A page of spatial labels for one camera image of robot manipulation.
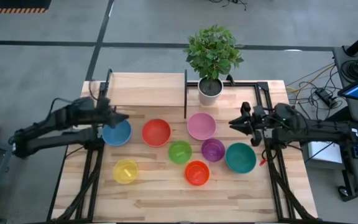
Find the green leaves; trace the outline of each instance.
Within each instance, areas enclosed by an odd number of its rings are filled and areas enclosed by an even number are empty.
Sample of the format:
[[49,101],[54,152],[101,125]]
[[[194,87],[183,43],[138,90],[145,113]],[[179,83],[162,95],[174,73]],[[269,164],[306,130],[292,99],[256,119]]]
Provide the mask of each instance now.
[[212,78],[213,79],[217,79],[218,78],[218,72],[216,71],[216,70],[213,70],[213,72],[212,72]]
[[190,36],[186,62],[199,72],[200,78],[217,79],[219,74],[229,74],[232,65],[237,68],[244,60],[235,49],[236,40],[229,30],[217,24],[200,29],[198,34]]

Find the purple bowl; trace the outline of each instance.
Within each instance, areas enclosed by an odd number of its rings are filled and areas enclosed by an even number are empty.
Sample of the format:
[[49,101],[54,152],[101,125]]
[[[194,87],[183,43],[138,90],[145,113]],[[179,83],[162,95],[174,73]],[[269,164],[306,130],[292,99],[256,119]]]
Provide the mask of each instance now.
[[221,141],[208,139],[201,146],[201,152],[206,160],[216,162],[224,157],[226,151]]

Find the red bowl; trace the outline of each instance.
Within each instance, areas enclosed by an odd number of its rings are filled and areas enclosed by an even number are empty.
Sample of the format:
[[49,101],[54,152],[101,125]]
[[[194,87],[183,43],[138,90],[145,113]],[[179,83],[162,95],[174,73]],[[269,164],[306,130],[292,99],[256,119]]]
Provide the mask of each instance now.
[[152,147],[165,145],[171,137],[171,127],[162,119],[148,121],[142,130],[143,141]]
[[209,179],[208,166],[204,162],[193,161],[186,166],[185,177],[189,183],[201,186]]

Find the gray floor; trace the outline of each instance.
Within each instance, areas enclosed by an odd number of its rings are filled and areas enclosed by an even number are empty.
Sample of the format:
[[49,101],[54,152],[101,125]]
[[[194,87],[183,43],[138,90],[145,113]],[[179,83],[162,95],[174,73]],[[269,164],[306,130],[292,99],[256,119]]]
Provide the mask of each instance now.
[[[0,40],[88,41],[97,39],[108,0],[53,0],[46,14],[0,15]],[[115,0],[105,42],[186,43],[199,28],[218,23],[232,30],[240,44],[340,46],[358,38],[358,1],[258,0],[221,7],[207,0]],[[0,140],[43,119],[55,97],[76,98],[93,47],[0,45]],[[236,80],[280,79],[286,83],[331,63],[330,52],[242,51],[245,62]],[[181,49],[102,48],[93,78],[116,72],[197,74]],[[327,73],[315,81],[325,85]],[[312,118],[315,108],[306,106]],[[327,111],[320,111],[324,117]],[[0,217],[8,223],[46,219],[63,150],[39,152],[26,161],[13,158],[0,188]],[[320,218],[358,223],[358,198],[341,202],[335,186],[340,173],[308,167]]]

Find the teal bowl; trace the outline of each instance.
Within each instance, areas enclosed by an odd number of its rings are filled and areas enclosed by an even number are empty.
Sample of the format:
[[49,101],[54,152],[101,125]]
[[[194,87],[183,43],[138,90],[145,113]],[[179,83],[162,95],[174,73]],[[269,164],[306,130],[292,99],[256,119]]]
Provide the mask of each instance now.
[[256,165],[256,155],[251,147],[244,143],[234,143],[226,151],[226,164],[234,172],[246,174]]

